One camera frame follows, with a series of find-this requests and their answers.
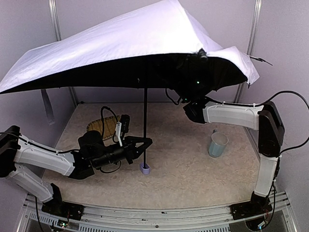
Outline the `lavender folding umbrella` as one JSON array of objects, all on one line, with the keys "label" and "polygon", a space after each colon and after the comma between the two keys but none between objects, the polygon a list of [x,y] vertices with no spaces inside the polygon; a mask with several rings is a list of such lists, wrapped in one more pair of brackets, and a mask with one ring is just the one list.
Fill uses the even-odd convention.
[{"label": "lavender folding umbrella", "polygon": [[0,91],[166,88],[165,82],[213,83],[217,91],[258,79],[251,56],[223,48],[178,1],[162,0],[27,51]]}]

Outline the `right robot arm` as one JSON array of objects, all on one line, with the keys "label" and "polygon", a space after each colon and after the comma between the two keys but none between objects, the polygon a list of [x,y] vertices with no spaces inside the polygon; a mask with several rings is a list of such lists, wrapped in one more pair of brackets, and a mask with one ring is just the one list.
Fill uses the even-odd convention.
[{"label": "right robot arm", "polygon": [[251,199],[230,206],[234,220],[270,212],[269,194],[280,169],[280,151],[284,137],[284,125],[274,102],[260,106],[216,102],[208,97],[189,102],[184,106],[187,117],[200,124],[224,123],[246,127],[259,132],[259,171]]}]

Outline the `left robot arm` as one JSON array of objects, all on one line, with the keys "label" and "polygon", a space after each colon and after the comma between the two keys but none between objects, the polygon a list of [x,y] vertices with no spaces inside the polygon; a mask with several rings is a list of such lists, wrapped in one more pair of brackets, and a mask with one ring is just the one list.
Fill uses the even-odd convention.
[{"label": "left robot arm", "polygon": [[15,182],[42,202],[42,211],[68,220],[81,220],[84,206],[62,199],[60,188],[43,181],[27,164],[51,170],[75,180],[93,176],[102,166],[133,160],[153,143],[151,138],[120,136],[106,146],[99,131],[91,130],[78,139],[79,149],[57,150],[30,140],[11,126],[0,134],[0,176]]}]

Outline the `woven bamboo tray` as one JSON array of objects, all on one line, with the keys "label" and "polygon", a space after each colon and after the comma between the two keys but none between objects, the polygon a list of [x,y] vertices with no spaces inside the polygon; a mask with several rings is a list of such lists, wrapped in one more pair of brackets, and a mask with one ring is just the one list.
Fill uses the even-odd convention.
[{"label": "woven bamboo tray", "polygon": [[[103,140],[112,138],[115,128],[116,128],[116,122],[117,120],[120,120],[120,116],[108,116],[104,117],[104,135]],[[87,127],[86,131],[98,131],[100,134],[102,134],[102,119],[97,119],[92,122],[90,122]]]}]

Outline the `light blue mug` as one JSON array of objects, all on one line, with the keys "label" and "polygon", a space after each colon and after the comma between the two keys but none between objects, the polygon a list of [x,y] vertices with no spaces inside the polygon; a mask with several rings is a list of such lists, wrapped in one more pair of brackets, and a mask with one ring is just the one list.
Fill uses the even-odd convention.
[{"label": "light blue mug", "polygon": [[213,130],[211,134],[210,145],[208,148],[209,155],[212,158],[220,157],[223,154],[228,142],[229,139],[224,133],[221,133],[217,130]]}]

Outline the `right aluminium corner post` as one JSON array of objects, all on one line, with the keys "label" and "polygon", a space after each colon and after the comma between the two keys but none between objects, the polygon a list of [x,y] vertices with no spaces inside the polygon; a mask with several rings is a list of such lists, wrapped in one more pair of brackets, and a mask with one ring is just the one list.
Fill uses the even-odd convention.
[{"label": "right aluminium corner post", "polygon": [[[256,0],[255,4],[254,4],[253,20],[252,20],[252,25],[251,25],[249,42],[248,42],[248,47],[247,47],[247,51],[246,51],[247,55],[253,54],[256,34],[257,34],[257,31],[258,31],[258,24],[259,24],[261,8],[262,8],[262,0]],[[244,88],[245,88],[244,83],[239,84],[238,89],[237,89],[236,94],[235,94],[235,97],[234,97],[235,103],[240,102]]]}]

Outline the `aluminium corner post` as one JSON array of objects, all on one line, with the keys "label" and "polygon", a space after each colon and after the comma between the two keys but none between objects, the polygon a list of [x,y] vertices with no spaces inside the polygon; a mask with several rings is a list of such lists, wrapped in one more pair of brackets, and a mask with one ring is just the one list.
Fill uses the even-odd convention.
[{"label": "aluminium corner post", "polygon": [[[56,37],[56,41],[58,42],[62,40],[62,37],[61,37],[60,23],[59,23],[58,14],[57,14],[56,1],[48,0],[48,6],[49,6],[50,15],[51,15],[52,25],[54,28],[54,34]],[[68,89],[70,92],[70,97],[73,102],[73,105],[74,107],[76,107],[79,102],[76,96],[75,89],[73,87],[68,87]]]},{"label": "aluminium corner post", "polygon": [[[247,55],[253,54],[256,34],[257,34],[257,31],[258,31],[258,24],[259,24],[261,8],[262,8],[262,0],[256,0],[255,4],[254,4],[253,20],[252,20],[252,25],[251,25],[249,42],[248,42],[248,47],[247,47],[247,51],[246,51]],[[245,88],[244,83],[239,84],[238,89],[237,89],[236,94],[235,94],[235,97],[234,97],[235,103],[240,102],[244,88]]]}]

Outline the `left aluminium corner post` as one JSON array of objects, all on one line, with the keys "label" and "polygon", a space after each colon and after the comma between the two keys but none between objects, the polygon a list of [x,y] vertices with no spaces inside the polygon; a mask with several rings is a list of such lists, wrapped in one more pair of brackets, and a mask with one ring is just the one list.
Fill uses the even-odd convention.
[{"label": "left aluminium corner post", "polygon": [[[48,6],[49,6],[50,15],[51,15],[52,25],[54,28],[54,34],[56,37],[56,41],[58,42],[62,40],[62,37],[61,37],[60,23],[59,23],[58,14],[57,14],[56,1],[48,0]],[[70,92],[70,97],[73,102],[73,105],[74,107],[76,107],[79,102],[76,96],[75,89],[73,87],[68,87],[68,89]]]}]

